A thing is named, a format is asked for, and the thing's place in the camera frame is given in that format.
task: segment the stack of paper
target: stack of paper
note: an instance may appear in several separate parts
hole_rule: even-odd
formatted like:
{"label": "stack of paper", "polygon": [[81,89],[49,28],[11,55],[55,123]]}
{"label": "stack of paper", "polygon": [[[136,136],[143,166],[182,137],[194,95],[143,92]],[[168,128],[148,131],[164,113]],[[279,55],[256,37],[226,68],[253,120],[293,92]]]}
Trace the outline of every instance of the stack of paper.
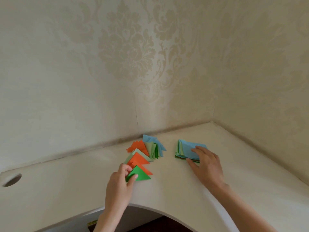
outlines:
{"label": "stack of paper", "polygon": [[143,164],[149,164],[149,162],[152,162],[154,159],[158,159],[159,156],[163,156],[163,150],[166,151],[164,146],[157,138],[152,136],[144,135],[143,140],[133,142],[127,149],[127,151],[131,153],[124,162],[133,169],[127,175],[126,182],[128,182],[134,174],[138,174],[137,181],[150,179],[149,175],[152,175],[152,173],[146,169]]}
{"label": "stack of paper", "polygon": [[185,140],[179,139],[177,143],[175,158],[181,160],[189,158],[194,162],[199,163],[200,162],[199,156],[195,152],[191,151],[191,148],[195,148],[195,146],[201,146],[207,148],[205,144],[187,142]]}

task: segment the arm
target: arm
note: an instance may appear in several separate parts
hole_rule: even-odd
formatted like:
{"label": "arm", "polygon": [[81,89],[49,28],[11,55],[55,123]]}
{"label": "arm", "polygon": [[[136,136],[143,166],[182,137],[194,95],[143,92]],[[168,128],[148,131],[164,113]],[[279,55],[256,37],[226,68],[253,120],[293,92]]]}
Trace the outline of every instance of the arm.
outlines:
{"label": "arm", "polygon": [[99,216],[94,232],[114,232],[125,209],[127,208],[133,190],[133,184],[138,175],[133,175],[128,184],[126,176],[132,171],[129,165],[121,164],[118,172],[114,172],[106,187],[105,209]]}
{"label": "arm", "polygon": [[220,159],[216,154],[199,146],[191,151],[199,155],[200,165],[186,159],[188,164],[200,182],[222,204],[240,232],[277,232],[224,182]]}

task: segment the white desk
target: white desk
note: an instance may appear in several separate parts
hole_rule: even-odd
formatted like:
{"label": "white desk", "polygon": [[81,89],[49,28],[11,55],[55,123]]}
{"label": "white desk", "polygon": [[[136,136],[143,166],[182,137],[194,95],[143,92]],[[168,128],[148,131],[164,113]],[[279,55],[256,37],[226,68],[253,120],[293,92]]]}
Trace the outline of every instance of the white desk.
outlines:
{"label": "white desk", "polygon": [[[136,182],[131,205],[167,215],[192,230],[237,231],[222,206],[198,182],[187,163],[175,159],[178,139],[204,143],[219,155],[225,179],[278,231],[309,231],[309,187],[214,123],[157,135],[164,158],[146,167],[151,180]],[[104,207],[109,176],[130,143],[11,170],[21,173],[0,187],[0,231],[33,232]]]}

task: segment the blue paper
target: blue paper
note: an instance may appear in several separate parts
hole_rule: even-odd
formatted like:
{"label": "blue paper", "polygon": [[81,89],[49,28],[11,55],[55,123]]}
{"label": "blue paper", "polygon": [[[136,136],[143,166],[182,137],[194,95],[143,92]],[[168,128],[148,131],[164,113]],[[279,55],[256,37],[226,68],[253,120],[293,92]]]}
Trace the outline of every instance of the blue paper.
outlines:
{"label": "blue paper", "polygon": [[198,159],[198,160],[200,159],[195,152],[191,151],[191,148],[195,148],[195,146],[207,148],[205,144],[187,142],[185,140],[179,140],[179,141],[182,143],[183,154],[189,159]]}
{"label": "blue paper", "polygon": [[143,135],[143,142],[154,142],[158,144],[158,151],[159,151],[159,155],[161,157],[163,157],[163,153],[162,151],[166,151],[166,149],[164,148],[164,146],[161,144],[161,142],[159,142],[159,140],[156,137],[152,137],[152,136],[148,136],[146,134]]}

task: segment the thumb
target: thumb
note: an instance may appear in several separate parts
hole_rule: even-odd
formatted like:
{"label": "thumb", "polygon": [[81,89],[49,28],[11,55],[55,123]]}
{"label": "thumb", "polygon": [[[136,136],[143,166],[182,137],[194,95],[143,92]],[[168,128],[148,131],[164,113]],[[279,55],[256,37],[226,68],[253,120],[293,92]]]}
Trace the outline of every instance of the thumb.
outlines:
{"label": "thumb", "polygon": [[193,170],[194,174],[197,175],[199,166],[197,166],[191,159],[187,158],[186,161],[188,162],[189,166]]}
{"label": "thumb", "polygon": [[134,174],[133,176],[131,176],[130,179],[129,179],[129,181],[128,181],[127,186],[130,187],[130,188],[132,188],[133,185],[134,185],[134,182],[135,182],[136,179],[137,179],[137,177],[138,177],[138,174]]}

